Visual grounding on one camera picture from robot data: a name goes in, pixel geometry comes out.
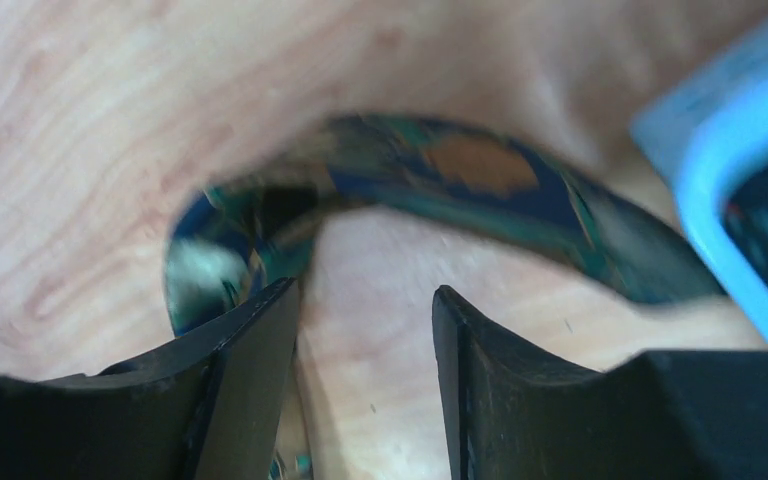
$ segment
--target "patterned ribbon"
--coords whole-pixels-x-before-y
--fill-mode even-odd
[[[168,249],[176,335],[300,276],[323,219],[370,204],[522,247],[632,302],[724,294],[672,229],[514,138],[435,118],[352,115],[198,196]],[[307,444],[284,449],[279,436],[269,478],[312,478]]]

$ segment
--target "wooden surface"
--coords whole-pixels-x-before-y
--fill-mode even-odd
[[[96,373],[168,341],[178,209],[329,112],[519,133],[674,223],[630,116],[766,14],[757,0],[0,0],[0,372]],[[318,478],[447,478],[430,328],[443,283],[595,368],[645,347],[764,348],[728,303],[637,311],[494,242],[347,214],[304,284]]]

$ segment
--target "black plastic piece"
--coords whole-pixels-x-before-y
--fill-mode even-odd
[[[768,352],[559,358],[449,287],[434,344],[454,480],[768,480]]]
[[[0,376],[0,480],[265,479],[298,309],[279,280],[98,376]]]

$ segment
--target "blue plastic container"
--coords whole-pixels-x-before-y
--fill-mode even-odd
[[[768,288],[723,226],[768,166],[768,22],[644,109],[631,135],[675,197],[688,240],[768,342]]]

